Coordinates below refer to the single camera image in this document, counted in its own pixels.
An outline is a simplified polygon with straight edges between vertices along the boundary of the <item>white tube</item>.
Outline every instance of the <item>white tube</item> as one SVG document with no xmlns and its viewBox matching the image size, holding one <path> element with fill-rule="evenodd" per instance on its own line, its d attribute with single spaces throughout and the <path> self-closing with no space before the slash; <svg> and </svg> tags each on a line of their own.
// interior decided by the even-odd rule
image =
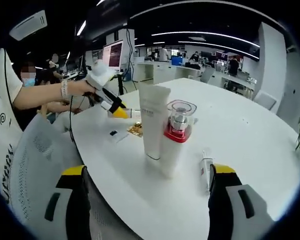
<svg viewBox="0 0 300 240">
<path fill-rule="evenodd" d="M 140 109 L 124 108 L 129 119 L 141 119 Z M 111 112 L 108 111 L 108 118 L 115 118 Z"/>
<path fill-rule="evenodd" d="M 171 90 L 157 85 L 139 84 L 143 145 L 148 159 L 159 160 L 161 140 L 168 121 L 167 102 Z"/>
<path fill-rule="evenodd" d="M 200 162 L 201 183 L 205 195 L 210 194 L 210 165 L 214 164 L 212 157 L 203 157 Z"/>
</svg>

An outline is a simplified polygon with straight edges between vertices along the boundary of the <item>air conditioner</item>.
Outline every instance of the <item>air conditioner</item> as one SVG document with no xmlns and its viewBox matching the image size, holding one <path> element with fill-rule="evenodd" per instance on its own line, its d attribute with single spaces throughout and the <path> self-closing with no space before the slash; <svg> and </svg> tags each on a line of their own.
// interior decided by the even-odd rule
<svg viewBox="0 0 300 240">
<path fill-rule="evenodd" d="M 47 25 L 46 13 L 45 10 L 42 10 L 17 24 L 10 31 L 10 36 L 20 41 L 39 29 L 43 29 Z"/>
</svg>

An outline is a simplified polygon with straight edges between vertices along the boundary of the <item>black cable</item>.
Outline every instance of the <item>black cable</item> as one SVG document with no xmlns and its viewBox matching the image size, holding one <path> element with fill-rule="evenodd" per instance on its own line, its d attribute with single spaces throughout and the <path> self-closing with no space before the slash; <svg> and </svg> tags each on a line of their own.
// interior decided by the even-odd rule
<svg viewBox="0 0 300 240">
<path fill-rule="evenodd" d="M 70 113 L 69 113 L 69 122 L 70 122 L 70 128 L 69 128 L 69 133 L 70 133 L 70 138 L 71 138 L 71 141 L 75 144 L 75 146 L 77 147 L 77 144 L 76 144 L 76 141 L 75 141 L 75 138 L 74 138 L 74 134 L 72 132 L 72 124 L 71 124 L 71 108 L 72 108 L 72 101 L 74 99 L 74 96 L 71 96 L 71 100 L 70 100 Z"/>
<path fill-rule="evenodd" d="M 137 87 L 136 87 L 135 81 L 134 81 L 135 68 L 134 68 L 133 64 L 131 63 L 131 55 L 132 55 L 132 53 L 133 53 L 134 50 L 133 50 L 132 44 L 131 44 L 131 36 L 130 36 L 129 29 L 126 29 L 126 35 L 127 35 L 126 37 L 127 37 L 127 40 L 128 40 L 128 45 L 129 45 L 129 48 L 130 48 L 130 52 L 131 52 L 131 54 L 129 56 L 129 63 L 131 64 L 131 68 L 132 68 L 132 71 L 131 71 L 131 81 L 132 81 L 132 83 L 134 85 L 135 90 L 138 90 Z"/>
<path fill-rule="evenodd" d="M 125 88 L 125 86 L 122 86 L 126 93 L 128 93 L 128 90 Z"/>
<path fill-rule="evenodd" d="M 81 107 L 81 104 L 84 102 L 84 100 L 85 100 L 85 96 L 82 98 L 82 101 L 81 101 L 81 103 L 80 103 L 78 109 Z"/>
<path fill-rule="evenodd" d="M 13 109 L 13 105 L 12 105 L 12 101 L 11 101 L 11 97 L 10 97 L 10 92 L 9 92 L 9 87 L 8 87 L 8 78 L 7 78 L 7 52 L 6 52 L 6 50 L 4 50 L 4 77 L 5 77 L 6 91 L 8 93 L 8 98 L 9 98 L 11 110 L 13 112 L 14 109 Z"/>
<path fill-rule="evenodd" d="M 128 29 L 126 29 L 126 31 L 125 31 L 125 37 L 126 37 L 127 40 L 128 40 L 128 31 L 129 31 Z M 129 45 L 129 55 L 128 56 L 129 56 L 128 67 L 127 67 L 124 75 L 122 76 L 122 81 L 124 81 L 126 75 L 129 72 L 129 67 L 130 67 L 130 63 L 131 63 L 131 56 L 132 56 L 132 48 L 130 47 L 130 45 Z"/>
</svg>

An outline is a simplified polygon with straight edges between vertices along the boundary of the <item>wristwatch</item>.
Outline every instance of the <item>wristwatch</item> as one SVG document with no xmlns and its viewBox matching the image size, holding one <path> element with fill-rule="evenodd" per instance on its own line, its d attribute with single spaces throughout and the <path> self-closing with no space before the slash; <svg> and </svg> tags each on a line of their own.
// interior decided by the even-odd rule
<svg viewBox="0 0 300 240">
<path fill-rule="evenodd" d="M 68 81 L 62 80 L 61 82 L 61 96 L 63 99 L 68 99 Z"/>
</svg>

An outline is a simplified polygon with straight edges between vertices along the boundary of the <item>white shirt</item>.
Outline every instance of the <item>white shirt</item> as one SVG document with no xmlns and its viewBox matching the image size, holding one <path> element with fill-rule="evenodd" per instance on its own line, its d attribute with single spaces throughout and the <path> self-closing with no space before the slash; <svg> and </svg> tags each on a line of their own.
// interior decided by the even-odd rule
<svg viewBox="0 0 300 240">
<path fill-rule="evenodd" d="M 168 51 L 167 51 L 167 49 L 161 48 L 159 54 L 160 54 L 159 61 L 164 61 L 164 62 L 168 61 Z"/>
<path fill-rule="evenodd" d="M 10 58 L 6 54 L 6 77 L 11 102 L 16 99 L 22 82 L 15 74 Z M 8 97 L 5 77 L 5 51 L 0 49 L 0 192 L 10 203 L 10 169 L 14 152 L 22 136 Z"/>
</svg>

